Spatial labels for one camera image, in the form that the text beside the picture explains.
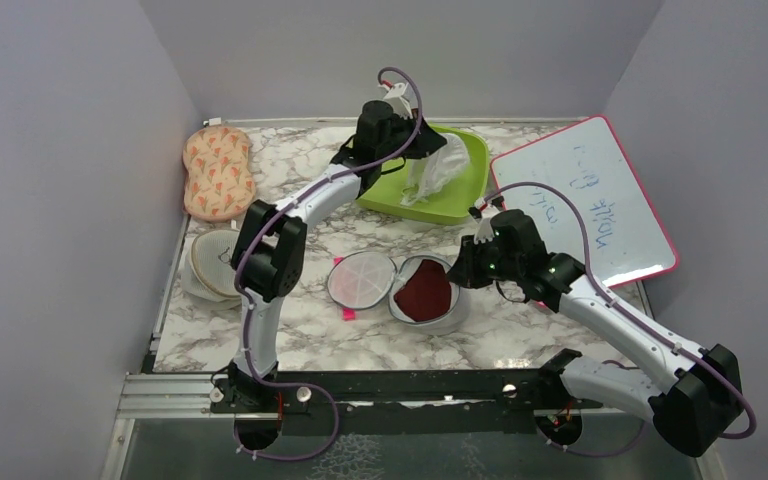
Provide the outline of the dark red bra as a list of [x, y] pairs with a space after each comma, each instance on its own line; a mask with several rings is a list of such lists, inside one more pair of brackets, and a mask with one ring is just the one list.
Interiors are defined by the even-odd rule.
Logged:
[[443, 265], [422, 259], [417, 270], [396, 292], [394, 300], [400, 311], [415, 323], [443, 317], [451, 308], [452, 289]]

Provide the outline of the white lace bra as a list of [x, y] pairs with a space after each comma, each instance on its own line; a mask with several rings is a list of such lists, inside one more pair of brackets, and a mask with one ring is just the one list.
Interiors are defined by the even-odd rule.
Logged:
[[456, 134], [443, 133], [448, 145], [438, 153], [420, 160], [407, 160], [408, 177], [402, 190], [401, 204], [412, 206], [427, 202], [461, 175], [470, 163], [464, 141]]

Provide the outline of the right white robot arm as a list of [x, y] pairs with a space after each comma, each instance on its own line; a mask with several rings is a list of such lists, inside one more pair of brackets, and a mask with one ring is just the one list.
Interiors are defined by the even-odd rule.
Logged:
[[722, 345], [706, 349], [658, 325], [605, 287], [575, 257], [547, 250], [535, 222], [520, 210], [480, 221], [460, 240], [448, 271], [459, 287], [512, 283], [543, 304], [592, 330], [629, 359], [624, 370], [565, 350], [542, 369], [539, 398], [560, 407], [593, 400], [654, 426], [670, 446], [699, 457], [741, 416], [756, 427], [742, 394], [736, 356]]

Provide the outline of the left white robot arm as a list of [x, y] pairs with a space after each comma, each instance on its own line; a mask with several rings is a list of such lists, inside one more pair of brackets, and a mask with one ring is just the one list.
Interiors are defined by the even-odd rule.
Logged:
[[387, 161], [422, 160], [446, 144], [420, 113], [402, 116], [385, 101], [369, 101], [319, 177], [276, 204], [251, 204], [231, 258], [243, 318], [227, 367], [229, 388], [245, 407], [258, 411], [273, 401], [282, 304], [302, 274], [309, 230], [368, 191], [385, 175]]

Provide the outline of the white mesh laundry bag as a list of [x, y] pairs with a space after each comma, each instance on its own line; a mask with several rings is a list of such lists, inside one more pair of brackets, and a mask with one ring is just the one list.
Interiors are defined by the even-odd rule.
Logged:
[[342, 308], [353, 311], [369, 310], [379, 305], [387, 307], [389, 314], [406, 327], [426, 335], [447, 335], [460, 329], [470, 314], [471, 300], [468, 292], [449, 282], [452, 289], [451, 308], [434, 321], [415, 323], [396, 306], [394, 295], [417, 270], [422, 259], [441, 263], [446, 271], [451, 265], [443, 258], [431, 254], [419, 254], [397, 264], [384, 253], [363, 251], [343, 258], [335, 265], [327, 278], [327, 291], [332, 301]]

